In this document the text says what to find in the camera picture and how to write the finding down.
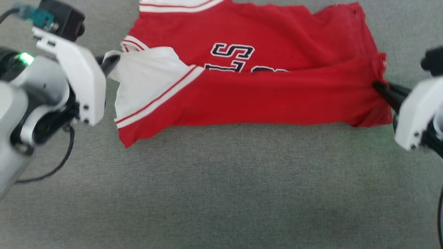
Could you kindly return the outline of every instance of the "red and white t-shirt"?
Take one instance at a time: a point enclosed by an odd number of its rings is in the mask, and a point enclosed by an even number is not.
[[[392,121],[358,4],[305,7],[231,0],[144,0],[111,78],[126,147],[171,125]]]

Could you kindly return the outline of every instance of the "green light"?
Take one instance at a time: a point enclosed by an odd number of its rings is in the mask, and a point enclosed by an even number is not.
[[[28,53],[21,53],[18,57],[19,61],[26,65],[30,65],[34,61],[34,57]]]

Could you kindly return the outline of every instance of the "striped trim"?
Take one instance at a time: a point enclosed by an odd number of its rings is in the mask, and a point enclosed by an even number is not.
[[[170,12],[187,12],[195,13],[207,10],[224,0],[183,0],[182,3],[177,4],[177,1],[171,0],[143,0],[140,1],[140,12],[156,12],[156,13],[170,13]]]
[[[126,36],[125,39],[120,43],[120,46],[122,47],[123,51],[129,52],[131,49],[128,49],[128,47],[135,48],[137,51],[143,51],[146,49],[149,49],[148,46],[146,46],[143,42],[141,42],[139,39],[133,37],[133,36]]]
[[[204,71],[204,68],[195,66],[189,70],[189,72],[183,76],[180,80],[178,80],[175,84],[173,84],[168,90],[166,90],[164,93],[161,93],[157,98],[155,98],[153,101],[151,101],[149,104],[147,104],[145,107],[141,108],[137,112],[119,119],[115,120],[115,123],[117,124],[118,128],[123,128],[125,126],[128,126],[130,124],[133,124],[149,114],[151,114],[155,109],[157,109],[159,106],[164,104],[166,101],[168,101],[171,97],[176,95],[180,90],[185,88],[188,84],[193,82],[200,74]]]

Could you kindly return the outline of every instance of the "cable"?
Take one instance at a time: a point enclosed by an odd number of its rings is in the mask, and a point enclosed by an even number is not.
[[[443,235],[442,235],[442,207],[443,207],[443,189],[440,193],[440,200],[439,200],[439,211],[438,211],[438,217],[437,217],[437,227],[439,230],[439,242],[440,242],[440,248],[443,249]]]
[[[6,11],[4,14],[2,14],[0,16],[0,24],[10,15],[14,14],[14,13],[18,13],[20,11],[19,8],[12,8],[8,11]]]
[[[16,184],[26,184],[26,183],[41,181],[41,180],[48,178],[48,177],[52,176],[53,174],[57,173],[65,165],[66,161],[68,160],[69,156],[71,155],[72,148],[74,147],[75,131],[74,131],[74,128],[72,128],[72,126],[67,126],[67,127],[63,128],[63,130],[65,132],[69,132],[70,140],[69,140],[68,151],[66,152],[65,157],[63,158],[62,162],[53,171],[49,172],[46,175],[36,177],[36,178],[31,178],[31,179],[17,180]]]

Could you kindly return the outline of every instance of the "teal connector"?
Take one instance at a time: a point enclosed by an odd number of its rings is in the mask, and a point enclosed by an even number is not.
[[[19,9],[19,12],[16,13],[15,16],[32,22],[35,27],[50,31],[56,26],[54,15],[45,10],[35,8],[28,4],[15,4],[14,8]]]

